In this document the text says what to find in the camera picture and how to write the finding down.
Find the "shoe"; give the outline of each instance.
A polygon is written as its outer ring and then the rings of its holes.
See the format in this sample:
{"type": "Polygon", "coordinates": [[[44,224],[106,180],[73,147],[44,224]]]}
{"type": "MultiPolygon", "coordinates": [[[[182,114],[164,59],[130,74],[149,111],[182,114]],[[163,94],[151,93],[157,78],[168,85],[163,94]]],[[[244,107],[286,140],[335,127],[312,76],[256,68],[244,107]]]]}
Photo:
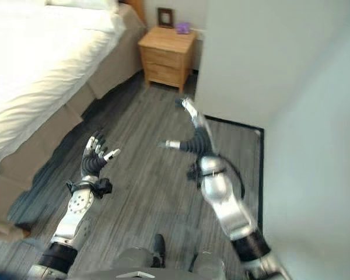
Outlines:
{"type": "Polygon", "coordinates": [[[165,239],[161,234],[156,234],[154,237],[153,245],[153,266],[157,268],[165,268],[165,259],[166,259],[166,244],[165,239]]]}

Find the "gray carpet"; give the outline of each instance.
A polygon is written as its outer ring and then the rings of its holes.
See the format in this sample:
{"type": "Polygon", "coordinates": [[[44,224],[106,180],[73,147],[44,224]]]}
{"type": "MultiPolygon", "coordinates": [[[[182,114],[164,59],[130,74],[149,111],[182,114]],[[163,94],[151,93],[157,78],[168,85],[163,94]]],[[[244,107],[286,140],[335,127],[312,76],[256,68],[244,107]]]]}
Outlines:
{"type": "MultiPolygon", "coordinates": [[[[189,78],[186,95],[193,96],[196,77],[189,78]]],[[[188,269],[195,252],[220,255],[229,279],[239,279],[239,263],[214,213],[187,181],[195,156],[156,146],[163,139],[187,139],[193,134],[189,116],[174,105],[177,90],[163,85],[144,87],[141,73],[94,102],[85,122],[71,131],[51,160],[39,171],[33,188],[12,207],[9,219],[36,221],[33,237],[48,242],[70,198],[65,182],[79,179],[79,164],[90,135],[103,128],[109,148],[121,154],[102,171],[114,185],[103,200],[103,210],[70,275],[106,270],[128,247],[152,246],[155,233],[167,242],[167,266],[188,269]]],[[[258,214],[260,135],[235,125],[210,121],[222,154],[241,170],[246,204],[258,214]]],[[[239,194],[237,180],[235,193],[239,194]]],[[[0,241],[0,271],[23,278],[39,258],[35,247],[0,241]]]]}

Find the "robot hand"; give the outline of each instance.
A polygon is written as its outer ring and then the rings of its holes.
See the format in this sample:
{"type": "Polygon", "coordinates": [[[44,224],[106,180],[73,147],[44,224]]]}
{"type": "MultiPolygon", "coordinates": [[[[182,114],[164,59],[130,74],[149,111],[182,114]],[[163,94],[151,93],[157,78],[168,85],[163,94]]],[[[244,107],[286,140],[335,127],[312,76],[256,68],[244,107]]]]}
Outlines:
{"type": "Polygon", "coordinates": [[[107,147],[103,148],[104,143],[104,135],[99,131],[96,131],[89,138],[80,164],[82,180],[96,181],[100,176],[101,169],[106,163],[121,152],[121,150],[116,149],[105,154],[107,147]]]}

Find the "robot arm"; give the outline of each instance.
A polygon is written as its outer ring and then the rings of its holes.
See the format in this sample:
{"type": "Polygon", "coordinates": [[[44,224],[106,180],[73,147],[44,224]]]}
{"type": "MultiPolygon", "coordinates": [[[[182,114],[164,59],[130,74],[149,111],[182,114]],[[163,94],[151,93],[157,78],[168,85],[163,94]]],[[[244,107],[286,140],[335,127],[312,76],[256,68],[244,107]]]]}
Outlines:
{"type": "Polygon", "coordinates": [[[189,141],[163,141],[159,146],[198,156],[189,177],[201,180],[202,195],[213,208],[225,235],[231,240],[248,279],[270,279],[281,275],[290,280],[268,247],[250,211],[242,199],[235,197],[231,180],[226,174],[225,161],[216,150],[205,117],[196,110],[190,99],[178,99],[177,103],[191,115],[195,135],[189,141]]]}
{"type": "Polygon", "coordinates": [[[61,219],[48,249],[33,265],[28,279],[65,279],[68,271],[93,228],[100,212],[101,199],[112,191],[107,178],[99,179],[101,169],[117,156],[119,149],[104,155],[103,136],[98,132],[90,137],[80,165],[81,181],[68,182],[72,194],[65,216],[61,219]]]}

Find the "nightstand drawer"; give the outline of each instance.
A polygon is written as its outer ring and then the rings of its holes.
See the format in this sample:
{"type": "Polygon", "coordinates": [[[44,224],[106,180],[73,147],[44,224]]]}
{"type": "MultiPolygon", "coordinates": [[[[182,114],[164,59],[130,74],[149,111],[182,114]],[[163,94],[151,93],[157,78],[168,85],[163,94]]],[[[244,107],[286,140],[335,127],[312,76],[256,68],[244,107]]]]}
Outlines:
{"type": "Polygon", "coordinates": [[[147,63],[148,78],[155,82],[180,83],[180,71],[172,67],[147,63]]]}
{"type": "Polygon", "coordinates": [[[180,68],[180,56],[176,52],[161,51],[155,48],[145,48],[145,60],[147,63],[164,65],[172,68],[180,68]]]}

